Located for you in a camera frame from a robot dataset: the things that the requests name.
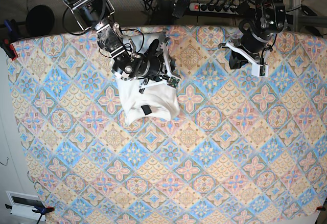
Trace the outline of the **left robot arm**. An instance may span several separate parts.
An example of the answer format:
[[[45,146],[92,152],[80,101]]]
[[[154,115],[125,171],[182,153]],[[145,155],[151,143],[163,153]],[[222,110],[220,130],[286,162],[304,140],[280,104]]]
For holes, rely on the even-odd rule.
[[[219,44],[219,48],[231,50],[229,67],[237,70],[251,65],[251,75],[267,77],[269,66],[264,54],[273,50],[269,41],[286,27],[286,9],[283,0],[254,1],[254,19],[244,19],[239,23],[240,38]]]

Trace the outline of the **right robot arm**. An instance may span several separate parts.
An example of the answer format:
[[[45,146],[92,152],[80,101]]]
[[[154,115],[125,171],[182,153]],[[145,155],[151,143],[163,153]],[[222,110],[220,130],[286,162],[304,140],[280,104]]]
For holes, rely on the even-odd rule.
[[[117,22],[111,22],[114,7],[109,0],[62,0],[85,34],[97,33],[100,49],[113,60],[112,73],[122,81],[138,80],[139,92],[165,84],[177,88],[181,77],[176,74],[168,52],[169,38],[160,34],[147,46],[137,48],[133,39],[125,35]]]

